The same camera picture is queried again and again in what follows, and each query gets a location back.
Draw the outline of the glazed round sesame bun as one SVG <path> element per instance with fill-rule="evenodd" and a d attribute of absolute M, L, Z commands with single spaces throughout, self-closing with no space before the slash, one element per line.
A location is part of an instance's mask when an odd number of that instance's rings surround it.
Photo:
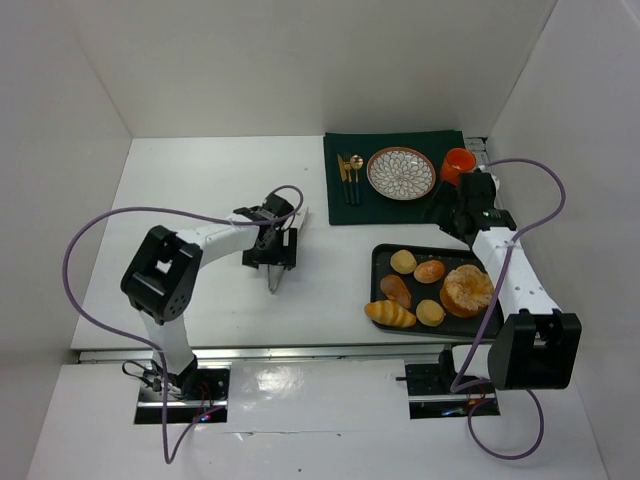
<path fill-rule="evenodd" d="M 446 267 L 440 260 L 428 260 L 416 266 L 413 276 L 422 284 L 433 284 L 444 277 Z"/>

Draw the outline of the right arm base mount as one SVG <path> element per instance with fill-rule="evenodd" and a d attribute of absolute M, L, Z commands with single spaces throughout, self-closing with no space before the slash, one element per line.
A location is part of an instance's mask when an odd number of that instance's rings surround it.
<path fill-rule="evenodd" d="M 395 380 L 404 385 L 408 394 L 411 420 L 465 418 L 476 407 L 476 416 L 499 416 L 495 390 L 490 385 L 473 386 L 452 393 L 454 370 L 450 350 L 442 351 L 438 360 L 429 363 L 409 363 Z"/>

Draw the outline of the metal tongs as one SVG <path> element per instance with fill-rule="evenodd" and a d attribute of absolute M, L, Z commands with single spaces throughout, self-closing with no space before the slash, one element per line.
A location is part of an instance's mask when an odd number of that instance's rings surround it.
<path fill-rule="evenodd" d="M 297 240 L 300 241 L 304 235 L 307 219 L 309 215 L 309 208 L 304 207 L 294 217 L 292 227 L 297 229 Z M 268 288 L 271 294 L 275 294 L 279 287 L 280 281 L 284 275 L 284 272 L 288 270 L 284 266 L 268 266 Z"/>

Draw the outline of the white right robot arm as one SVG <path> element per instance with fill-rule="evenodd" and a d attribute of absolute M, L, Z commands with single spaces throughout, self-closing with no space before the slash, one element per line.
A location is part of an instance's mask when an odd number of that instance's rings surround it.
<path fill-rule="evenodd" d="M 462 378 L 496 307 L 501 309 L 504 324 L 486 357 L 487 381 L 497 390 L 566 388 L 582 325 L 574 313 L 562 312 L 542 287 L 520 242 L 524 234 L 557 214 L 519 229 L 508 211 L 494 207 L 496 187 L 487 172 L 460 174 L 456 197 L 451 233 L 480 260 L 494 285 L 494 295 L 450 390 L 458 392 L 481 383 L 463 382 Z"/>

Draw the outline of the brown oblong glazed bread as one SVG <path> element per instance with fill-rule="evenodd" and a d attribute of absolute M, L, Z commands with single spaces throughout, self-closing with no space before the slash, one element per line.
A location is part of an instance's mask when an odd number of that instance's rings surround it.
<path fill-rule="evenodd" d="M 398 275 L 390 274 L 383 277 L 380 281 L 380 289 L 389 300 L 397 302 L 404 309 L 411 308 L 411 293 Z"/>

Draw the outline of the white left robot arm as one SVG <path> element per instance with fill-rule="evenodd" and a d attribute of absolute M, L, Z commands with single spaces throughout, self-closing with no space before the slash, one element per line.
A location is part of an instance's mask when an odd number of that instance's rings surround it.
<path fill-rule="evenodd" d="M 164 360 L 153 355 L 152 370 L 168 377 L 173 395 L 184 398 L 199 382 L 185 311 L 200 270 L 240 252 L 244 266 L 266 268 L 269 291 L 275 293 L 283 273 L 296 266 L 297 241 L 307 217 L 306 207 L 295 211 L 271 193 L 258 206 L 234 210 L 221 224 L 182 231 L 158 225 L 149 230 L 120 288 L 139 312 L 149 340 L 164 352 Z"/>

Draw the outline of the small pale round bun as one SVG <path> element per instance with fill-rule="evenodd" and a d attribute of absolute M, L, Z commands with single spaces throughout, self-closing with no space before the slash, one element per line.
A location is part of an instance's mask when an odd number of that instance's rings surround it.
<path fill-rule="evenodd" d="M 390 266 L 395 272 L 408 275 L 415 271 L 417 261 L 410 251 L 402 249 L 391 255 Z"/>

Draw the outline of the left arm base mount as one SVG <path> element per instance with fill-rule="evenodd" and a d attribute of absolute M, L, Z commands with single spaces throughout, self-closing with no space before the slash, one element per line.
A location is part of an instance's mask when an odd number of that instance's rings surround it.
<path fill-rule="evenodd" d="M 140 384 L 134 423 L 160 425 L 163 395 L 161 374 L 133 360 L 126 360 L 121 370 Z M 198 370 L 186 392 L 170 384 L 167 423 L 188 424 L 194 419 L 199 423 L 225 423 L 230 375 L 229 368 L 204 368 Z"/>

